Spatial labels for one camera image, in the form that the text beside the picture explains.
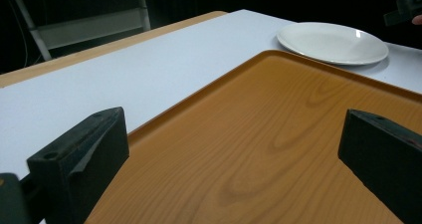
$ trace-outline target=table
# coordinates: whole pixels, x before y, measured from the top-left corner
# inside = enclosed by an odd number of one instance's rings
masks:
[[[292,23],[213,12],[1,76],[0,171],[22,178],[26,157],[100,110],[123,107],[127,131],[135,131],[251,57],[284,50],[276,34]],[[422,51],[387,46],[379,64],[343,68],[422,93]]]

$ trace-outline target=plate rim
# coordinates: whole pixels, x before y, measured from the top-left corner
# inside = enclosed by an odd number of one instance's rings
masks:
[[[356,60],[354,60],[354,61],[351,61],[351,60],[340,61],[340,60],[336,60],[336,59],[330,60],[330,59],[319,58],[319,57],[316,57],[316,56],[307,54],[307,53],[305,53],[304,51],[302,51],[300,49],[294,48],[292,46],[292,43],[290,43],[290,42],[286,41],[285,39],[283,39],[283,36],[282,36],[282,32],[286,31],[286,29],[289,29],[289,28],[292,28],[292,27],[303,26],[303,24],[306,24],[306,25],[315,24],[315,25],[324,25],[324,26],[335,26],[335,27],[341,27],[341,29],[351,29],[351,30],[359,31],[361,33],[364,33],[366,36],[369,36],[369,37],[373,38],[375,41],[377,41],[378,44],[384,48],[385,52],[384,52],[384,54],[382,56],[379,56],[379,58],[377,58],[377,59],[373,59],[373,60],[370,60],[370,61],[369,60],[364,60],[364,61],[360,61],[360,62],[359,61],[356,61]],[[330,64],[333,64],[333,65],[347,65],[347,66],[370,65],[370,64],[375,64],[375,63],[381,62],[389,54],[389,49],[388,49],[387,45],[381,39],[379,39],[378,37],[376,37],[376,36],[374,36],[374,35],[372,35],[370,33],[367,33],[365,31],[362,31],[360,29],[356,29],[356,28],[353,28],[353,27],[348,27],[348,26],[344,26],[344,25],[340,25],[340,24],[335,24],[335,23],[326,23],[326,22],[298,22],[298,23],[289,24],[287,26],[282,27],[277,32],[277,40],[279,40],[279,43],[281,45],[283,45],[286,49],[288,49],[291,52],[300,54],[302,56],[305,56],[305,57],[308,57],[308,58],[311,58],[311,59],[315,59],[315,60],[320,61],[320,62],[330,63]]]

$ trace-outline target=tray rim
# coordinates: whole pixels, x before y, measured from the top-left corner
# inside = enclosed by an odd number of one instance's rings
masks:
[[[310,66],[312,68],[319,69],[324,72],[333,73],[335,76],[343,77],[348,80],[359,81],[361,84],[364,84],[366,86],[371,86],[376,89],[383,90],[395,96],[403,97],[406,100],[421,103],[422,105],[422,94],[406,90],[404,88],[400,88],[388,83],[384,83],[357,73],[353,73],[342,68],[335,67],[334,65],[329,65],[318,60],[295,54],[293,52],[283,50],[265,50],[256,54],[247,61],[241,63],[239,66],[235,67],[220,78],[214,80],[213,82],[194,92],[193,94],[181,100],[174,106],[161,112],[146,123],[135,128],[132,132],[127,134],[129,146],[132,146],[141,136],[147,136],[151,131],[155,130],[156,127],[160,126],[162,120],[169,119],[173,116],[178,115],[179,111],[182,111],[184,108],[191,106],[192,103],[196,103],[202,98],[206,97],[207,90],[214,90],[218,87],[224,86],[224,84],[231,81],[232,76],[235,76],[235,74],[241,74],[243,71],[246,71],[250,67],[255,66],[257,61],[266,59],[270,56],[282,56],[290,60],[295,60],[296,62],[299,62],[304,66]]]

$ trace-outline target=dark background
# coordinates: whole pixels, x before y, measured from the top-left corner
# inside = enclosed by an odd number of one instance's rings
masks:
[[[38,26],[138,6],[138,0],[24,2]],[[152,29],[212,11],[233,12],[247,9],[295,22],[345,25],[371,33],[385,42],[422,49],[422,26],[412,25],[410,21],[391,27],[384,25],[383,15],[397,9],[396,0],[146,0],[146,4]],[[65,48],[57,52],[57,56],[106,41],[109,39],[80,44],[77,48]],[[0,74],[43,62],[14,0],[0,0],[0,44]]]

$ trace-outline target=wood grain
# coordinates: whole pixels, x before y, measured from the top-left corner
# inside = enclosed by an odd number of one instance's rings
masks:
[[[0,75],[0,88],[4,88],[31,78],[54,72],[61,68],[81,63],[83,61],[99,57],[107,53],[111,53],[212,18],[222,16],[224,14],[226,14],[226,12],[221,11],[206,13],[194,18],[186,19],[178,23],[170,24],[131,37],[123,38],[118,41],[110,42],[81,52],[73,53],[65,57],[53,59],[45,63],[6,73]]]
[[[87,223],[401,223],[337,150],[347,109],[421,133],[421,105],[418,94],[264,52],[131,133],[130,158]]]

